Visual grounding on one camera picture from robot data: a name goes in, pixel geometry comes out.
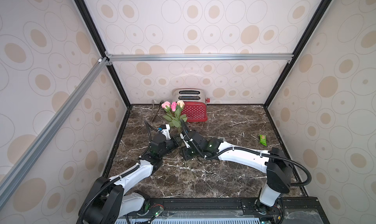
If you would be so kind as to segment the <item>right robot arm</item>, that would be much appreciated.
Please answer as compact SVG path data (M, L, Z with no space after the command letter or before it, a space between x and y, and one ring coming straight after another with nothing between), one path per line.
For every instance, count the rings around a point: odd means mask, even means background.
M180 134L185 144L182 149L183 158L190 160L200 157L204 160L222 160L246 165L266 174L266 183L261 189L256 207L273 207L282 194L288 194L291 187L302 187L310 184L312 175L298 162L285 157L278 148L271 150L254 150L233 145L223 138L213 137L206 140L196 131L185 131ZM294 167L305 174L303 182L292 183Z

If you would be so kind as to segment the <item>pink rose bouquet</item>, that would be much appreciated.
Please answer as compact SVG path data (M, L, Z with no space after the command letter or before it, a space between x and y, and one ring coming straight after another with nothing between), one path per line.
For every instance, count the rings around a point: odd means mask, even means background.
M170 125L170 127L172 127L172 135L170 136L171 138L176 135L180 136L180 133L182 132L188 134L189 131L193 131L189 128L187 124L188 118L185 114L182 114L184 106L185 103L181 100L177 102L165 101L162 104L162 108L165 111L164 119L166 119L167 123ZM180 164L184 164L184 162L187 162L183 159L181 155L181 150L183 147L185 147L185 145L182 141L181 146L175 149L173 152L171 152L173 158L177 159Z

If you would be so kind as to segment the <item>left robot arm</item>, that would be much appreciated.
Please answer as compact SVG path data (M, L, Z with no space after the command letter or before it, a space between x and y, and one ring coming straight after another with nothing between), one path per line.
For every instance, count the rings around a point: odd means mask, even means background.
M140 192L126 193L154 174L162 166L163 157L181 144L178 135L167 138L164 134L157 134L134 166L117 176L96 179L79 209L77 223L113 224L118 217L141 210L148 196Z

